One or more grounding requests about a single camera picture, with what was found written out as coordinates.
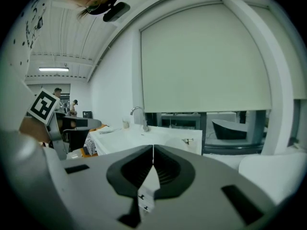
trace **white paper tag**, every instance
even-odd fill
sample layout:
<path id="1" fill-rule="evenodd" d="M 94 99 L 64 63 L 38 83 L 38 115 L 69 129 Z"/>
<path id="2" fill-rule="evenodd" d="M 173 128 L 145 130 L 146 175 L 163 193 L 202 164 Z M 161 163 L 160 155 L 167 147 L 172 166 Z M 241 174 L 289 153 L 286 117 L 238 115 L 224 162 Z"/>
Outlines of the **white paper tag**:
<path id="1" fill-rule="evenodd" d="M 28 113 L 44 124 L 48 124 L 49 119 L 58 103 L 58 97 L 42 88 L 37 94 L 34 103 L 28 109 Z"/>

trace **fluorescent light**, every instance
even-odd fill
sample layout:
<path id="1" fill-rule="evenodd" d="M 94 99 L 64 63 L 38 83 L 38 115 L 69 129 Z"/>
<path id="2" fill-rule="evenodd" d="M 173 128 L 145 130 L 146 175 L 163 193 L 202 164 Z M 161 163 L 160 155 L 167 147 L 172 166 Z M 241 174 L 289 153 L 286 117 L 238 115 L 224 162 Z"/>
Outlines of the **fluorescent light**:
<path id="1" fill-rule="evenodd" d="M 40 67 L 40 71 L 69 71 L 68 67 Z"/>

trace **sink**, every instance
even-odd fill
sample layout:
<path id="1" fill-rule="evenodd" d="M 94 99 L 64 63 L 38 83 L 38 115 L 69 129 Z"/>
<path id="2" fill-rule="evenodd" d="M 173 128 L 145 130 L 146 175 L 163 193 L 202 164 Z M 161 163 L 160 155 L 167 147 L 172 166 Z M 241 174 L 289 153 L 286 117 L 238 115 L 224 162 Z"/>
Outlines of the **sink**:
<path id="1" fill-rule="evenodd" d="M 103 129 L 90 132 L 98 155 L 123 151 L 142 145 L 165 145 L 201 155 L 201 130 L 184 130 L 149 126 L 144 132 L 142 125 L 130 124 L 128 129 L 120 129 L 101 134 Z M 193 139 L 187 145 L 182 139 Z"/>

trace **chrome faucet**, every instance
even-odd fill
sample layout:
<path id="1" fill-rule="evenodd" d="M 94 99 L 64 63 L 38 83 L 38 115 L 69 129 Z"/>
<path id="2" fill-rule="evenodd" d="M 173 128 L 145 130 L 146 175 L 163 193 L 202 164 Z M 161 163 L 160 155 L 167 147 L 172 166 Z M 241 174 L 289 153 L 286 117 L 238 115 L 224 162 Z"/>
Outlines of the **chrome faucet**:
<path id="1" fill-rule="evenodd" d="M 134 107 L 134 108 L 131 110 L 130 115 L 132 116 L 133 113 L 134 113 L 134 111 L 135 111 L 136 109 L 141 109 L 141 110 L 142 110 L 143 116 L 144 116 L 143 130 L 144 130 L 145 132 L 148 132 L 148 131 L 149 131 L 149 127 L 148 127 L 148 125 L 147 125 L 147 121 L 146 121 L 146 117 L 145 117 L 145 112 L 144 112 L 144 109 L 143 109 L 143 108 L 141 108 L 141 107 L 139 107 L 139 106 Z"/>

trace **black cap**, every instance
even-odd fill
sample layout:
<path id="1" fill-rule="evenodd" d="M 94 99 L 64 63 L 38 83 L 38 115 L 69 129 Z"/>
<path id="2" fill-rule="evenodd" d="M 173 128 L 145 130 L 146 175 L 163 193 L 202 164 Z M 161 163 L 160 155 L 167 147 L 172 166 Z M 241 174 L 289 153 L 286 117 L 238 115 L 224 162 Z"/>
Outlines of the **black cap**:
<path id="1" fill-rule="evenodd" d="M 104 3 L 104 4 L 100 4 L 99 7 L 94 10 L 89 12 L 89 14 L 101 14 L 104 13 L 106 11 L 108 11 L 109 9 L 111 9 L 114 5 L 114 3 L 116 3 L 117 0 L 109 0 L 108 2 Z"/>

